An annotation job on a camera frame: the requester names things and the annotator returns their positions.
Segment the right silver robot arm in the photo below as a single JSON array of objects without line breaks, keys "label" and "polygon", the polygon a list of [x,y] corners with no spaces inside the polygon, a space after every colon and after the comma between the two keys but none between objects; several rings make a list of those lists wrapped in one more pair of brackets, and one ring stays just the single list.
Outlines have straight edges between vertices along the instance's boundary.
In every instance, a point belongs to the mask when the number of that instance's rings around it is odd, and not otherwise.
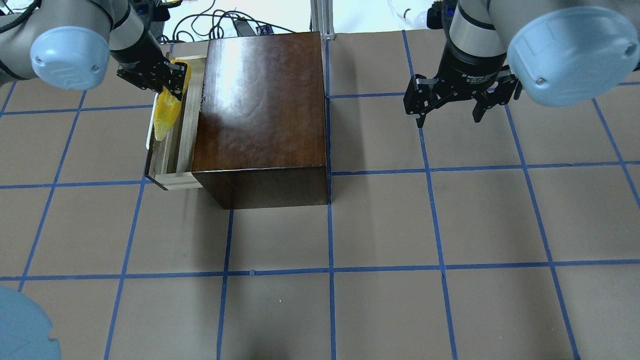
[{"label": "right silver robot arm", "polygon": [[637,0],[435,0],[414,22],[443,30],[434,77],[411,76],[404,111],[474,100],[474,122],[521,92],[546,107],[596,98],[639,70]]}]

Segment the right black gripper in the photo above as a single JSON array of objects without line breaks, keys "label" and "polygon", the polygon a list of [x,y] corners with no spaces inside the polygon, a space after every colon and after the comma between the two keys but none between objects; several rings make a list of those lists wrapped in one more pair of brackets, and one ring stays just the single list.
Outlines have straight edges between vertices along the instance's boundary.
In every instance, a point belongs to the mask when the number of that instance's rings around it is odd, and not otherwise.
[{"label": "right black gripper", "polygon": [[[480,123],[487,110],[521,97],[521,80],[511,70],[501,70],[505,61],[505,52],[483,57],[446,45],[435,78],[421,74],[410,77],[403,96],[407,116],[416,116],[418,129],[423,129],[426,115],[439,109],[441,103],[473,98],[476,105],[471,115],[474,123]],[[496,87],[488,91],[494,82]]]}]

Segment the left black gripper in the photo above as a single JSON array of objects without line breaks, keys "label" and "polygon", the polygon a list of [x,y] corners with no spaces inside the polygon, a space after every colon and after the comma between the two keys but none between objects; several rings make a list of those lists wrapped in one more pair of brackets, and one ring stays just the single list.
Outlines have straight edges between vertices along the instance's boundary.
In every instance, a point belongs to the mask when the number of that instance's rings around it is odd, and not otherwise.
[{"label": "left black gripper", "polygon": [[[191,68],[183,61],[168,61],[148,30],[144,30],[131,46],[110,50],[110,55],[119,64],[116,75],[128,84],[142,91],[166,92],[183,101]],[[160,81],[149,76],[159,76]]]}]

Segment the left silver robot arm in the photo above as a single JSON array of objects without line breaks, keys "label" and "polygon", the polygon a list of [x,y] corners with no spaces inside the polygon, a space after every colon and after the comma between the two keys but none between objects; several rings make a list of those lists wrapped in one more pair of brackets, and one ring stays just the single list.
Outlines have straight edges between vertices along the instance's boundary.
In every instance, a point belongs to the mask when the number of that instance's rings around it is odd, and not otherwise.
[{"label": "left silver robot arm", "polygon": [[[1,19],[1,86],[39,78],[54,87],[83,92],[105,79],[109,58],[118,76],[142,90],[167,92],[171,110],[154,107],[153,121],[175,119],[189,82],[189,67],[162,54],[128,0],[34,0],[23,13]],[[21,292],[36,243],[30,249],[18,291],[1,286],[1,359],[61,360],[48,315]]]}]

